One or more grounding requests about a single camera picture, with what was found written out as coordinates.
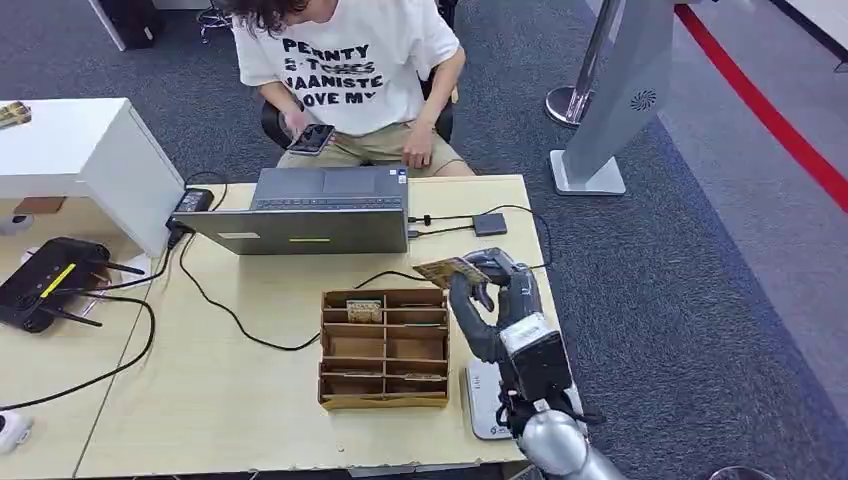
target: khaki shorts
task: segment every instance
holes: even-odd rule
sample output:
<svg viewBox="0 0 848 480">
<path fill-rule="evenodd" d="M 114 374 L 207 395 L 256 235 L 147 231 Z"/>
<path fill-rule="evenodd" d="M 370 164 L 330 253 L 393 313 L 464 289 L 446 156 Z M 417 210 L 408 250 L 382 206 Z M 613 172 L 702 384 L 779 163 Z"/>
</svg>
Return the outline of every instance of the khaki shorts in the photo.
<svg viewBox="0 0 848 480">
<path fill-rule="evenodd" d="M 283 154 L 277 168 L 294 167 L 358 167 L 366 163 L 398 163 L 406 139 L 411 131 L 411 122 L 395 123 L 362 137 L 336 133 L 336 141 L 327 145 L 318 156 Z M 462 157 L 433 131 L 433 154 L 430 165 L 422 169 L 409 169 L 412 177 L 432 177 L 452 162 Z"/>
</svg>

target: blue carpet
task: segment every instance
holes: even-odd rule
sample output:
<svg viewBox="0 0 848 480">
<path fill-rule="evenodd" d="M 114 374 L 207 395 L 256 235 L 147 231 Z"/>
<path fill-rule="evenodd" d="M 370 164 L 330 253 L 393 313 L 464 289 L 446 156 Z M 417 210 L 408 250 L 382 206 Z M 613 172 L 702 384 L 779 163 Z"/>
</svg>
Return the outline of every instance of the blue carpet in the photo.
<svg viewBox="0 0 848 480">
<path fill-rule="evenodd" d="M 157 48 L 119 53 L 84 2 L 6 3 L 0 45 L 15 68 L 4 66 L 0 98 L 129 97 L 184 174 L 248 181 L 276 162 L 226 33 L 201 45 L 192 16 L 169 13 Z M 737 463 L 848 478 L 845 425 L 658 121 L 618 156 L 626 196 L 554 195 L 548 151 L 571 133 L 547 120 L 543 98 L 576 76 L 593 21 L 582 1 L 462 2 L 453 142 L 480 173 L 523 174 L 553 225 L 577 382 L 609 417 L 593 442 L 633 479 Z M 472 475 L 497 472 L 438 476 Z"/>
</svg>

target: curly hair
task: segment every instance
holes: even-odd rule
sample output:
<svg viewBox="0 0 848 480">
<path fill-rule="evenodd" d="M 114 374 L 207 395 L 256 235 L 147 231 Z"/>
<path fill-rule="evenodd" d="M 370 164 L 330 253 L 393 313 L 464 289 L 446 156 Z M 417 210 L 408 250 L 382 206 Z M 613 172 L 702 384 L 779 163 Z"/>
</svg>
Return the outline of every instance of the curly hair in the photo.
<svg viewBox="0 0 848 480">
<path fill-rule="evenodd" d="M 247 22 L 251 33 L 258 29 L 273 35 L 285 30 L 286 14 L 304 11 L 309 0 L 218 0 L 218 3 Z"/>
</svg>

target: light wood tabletop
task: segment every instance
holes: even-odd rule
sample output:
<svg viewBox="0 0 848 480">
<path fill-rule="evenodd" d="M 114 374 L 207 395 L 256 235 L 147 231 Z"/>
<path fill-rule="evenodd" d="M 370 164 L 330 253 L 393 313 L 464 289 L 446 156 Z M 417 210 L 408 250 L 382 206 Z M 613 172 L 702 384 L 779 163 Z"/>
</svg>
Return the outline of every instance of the light wood tabletop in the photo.
<svg viewBox="0 0 848 480">
<path fill-rule="evenodd" d="M 0 201 L 0 218 L 8 218 L 17 203 Z M 93 202 L 68 199 L 59 213 L 36 216 L 26 232 L 0 236 L 0 281 L 18 269 L 27 250 L 62 235 L 103 243 L 119 262 L 139 253 Z M 142 298 L 148 288 L 139 286 L 119 294 Z M 37 335 L 0 324 L 0 405 L 52 395 L 117 367 L 140 310 L 138 305 L 99 302 L 86 316 L 102 322 L 102 328 L 57 320 Z M 130 350 L 127 355 L 137 353 Z M 26 443 L 0 456 L 0 479 L 71 477 L 110 383 L 104 380 L 67 397 L 19 410 L 35 423 Z"/>
<path fill-rule="evenodd" d="M 231 185 L 223 208 L 246 208 L 254 188 Z M 481 213 L 500 204 L 529 207 L 520 176 L 410 182 L 414 216 Z M 239 257 L 198 236 L 185 263 L 209 296 L 235 310 L 250 333 L 294 346 L 318 332 L 322 291 L 353 288 L 378 272 L 413 274 L 413 265 L 496 246 L 516 261 L 543 263 L 532 216 L 516 209 L 502 213 L 506 235 L 432 235 L 411 240 L 408 254 Z M 539 269 L 536 275 L 547 318 L 558 328 L 546 272 Z M 384 277 L 369 286 L 431 285 Z M 455 322 L 446 408 L 328 413 L 317 401 L 320 345 L 280 352 L 248 341 L 233 319 L 206 303 L 176 269 L 167 285 L 152 286 L 148 301 L 158 318 L 153 351 L 144 365 L 116 379 L 82 458 L 80 477 L 523 459 L 512 441 L 485 442 L 471 431 L 461 387 L 471 353 Z M 494 315 L 484 318 L 494 321 Z M 139 321 L 128 350 L 137 351 L 147 334 L 147 323 Z"/>
</svg>

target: laptop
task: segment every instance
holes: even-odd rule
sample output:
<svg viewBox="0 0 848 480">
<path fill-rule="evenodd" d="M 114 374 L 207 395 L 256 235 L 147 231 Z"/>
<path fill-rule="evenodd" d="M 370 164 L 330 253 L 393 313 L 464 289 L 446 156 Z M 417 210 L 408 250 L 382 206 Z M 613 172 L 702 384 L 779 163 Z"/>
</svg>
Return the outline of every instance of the laptop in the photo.
<svg viewBox="0 0 848 480">
<path fill-rule="evenodd" d="M 239 255 L 404 253 L 407 208 L 403 165 L 266 168 L 250 210 L 174 218 Z"/>
</svg>

